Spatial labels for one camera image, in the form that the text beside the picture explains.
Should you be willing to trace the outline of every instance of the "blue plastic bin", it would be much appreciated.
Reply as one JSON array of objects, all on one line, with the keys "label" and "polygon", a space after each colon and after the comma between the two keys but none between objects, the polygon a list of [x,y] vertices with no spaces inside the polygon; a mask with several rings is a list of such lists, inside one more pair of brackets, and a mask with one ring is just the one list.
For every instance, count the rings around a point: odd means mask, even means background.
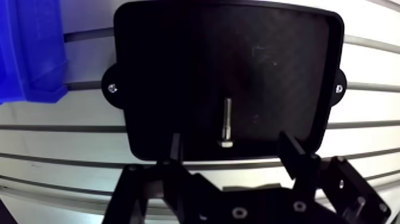
[{"label": "blue plastic bin", "polygon": [[59,0],[0,0],[0,104],[57,102],[65,62]]}]

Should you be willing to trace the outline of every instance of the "screw head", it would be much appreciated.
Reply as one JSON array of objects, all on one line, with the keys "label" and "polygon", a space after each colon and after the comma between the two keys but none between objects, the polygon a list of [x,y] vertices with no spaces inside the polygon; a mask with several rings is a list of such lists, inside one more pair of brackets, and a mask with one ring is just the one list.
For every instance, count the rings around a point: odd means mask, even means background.
[{"label": "screw head", "polygon": [[110,85],[108,85],[108,91],[110,92],[110,93],[115,93],[115,92],[117,92],[118,91],[118,89],[117,89],[117,86],[115,85],[115,84],[110,84]]},{"label": "screw head", "polygon": [[337,86],[336,86],[335,92],[336,92],[337,94],[343,92],[343,86],[342,86],[342,85],[337,85]]},{"label": "screw head", "polygon": [[296,201],[293,203],[293,209],[295,212],[305,212],[307,209],[307,205],[303,201]]},{"label": "screw head", "polygon": [[379,209],[380,209],[382,212],[386,212],[386,211],[388,210],[388,207],[387,207],[385,204],[380,203],[380,204],[379,204]]},{"label": "screw head", "polygon": [[245,219],[247,214],[247,210],[243,207],[236,207],[232,210],[232,216],[235,219]]}]

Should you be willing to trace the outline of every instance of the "slatwall panel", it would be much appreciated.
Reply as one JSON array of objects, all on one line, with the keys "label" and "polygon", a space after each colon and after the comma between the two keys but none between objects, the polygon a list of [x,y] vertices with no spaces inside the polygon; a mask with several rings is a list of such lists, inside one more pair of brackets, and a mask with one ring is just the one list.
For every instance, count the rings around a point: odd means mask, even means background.
[{"label": "slatwall panel", "polygon": [[[104,29],[89,39],[65,43],[68,67],[66,83],[98,82],[104,71],[115,63],[114,38],[110,35],[115,10],[128,0],[60,0],[64,33],[82,36],[91,30]],[[309,7],[336,11],[345,22],[346,40],[343,46],[341,69],[349,87],[354,84],[391,85],[400,89],[400,13],[365,0],[279,0]],[[364,39],[375,41],[365,44]],[[400,170],[400,94],[392,92],[349,89],[343,100],[333,107],[329,123],[335,128],[326,131],[318,154],[322,157],[351,155],[351,163],[365,177]],[[367,125],[365,122],[386,121],[389,126]],[[0,106],[0,186],[51,196],[79,200],[108,200],[116,185],[120,169],[103,165],[117,163],[151,163],[140,161],[129,150],[124,133],[124,117],[106,102],[99,89],[71,91],[58,104],[16,102]],[[379,155],[393,149],[392,153]],[[363,153],[371,157],[357,158]],[[6,154],[53,158],[68,161],[101,162],[99,167],[71,166],[7,158]],[[276,158],[254,161],[212,162],[208,164],[273,164]],[[292,181],[284,168],[274,166],[258,169],[200,170],[210,181],[224,186],[258,186],[280,183],[290,186]],[[36,183],[64,186],[33,186],[7,180],[2,176]],[[373,186],[398,181],[392,173],[371,180]],[[74,192],[73,189],[93,190],[93,194]],[[391,200],[398,190],[387,190],[382,196],[397,213],[400,206]]]}]

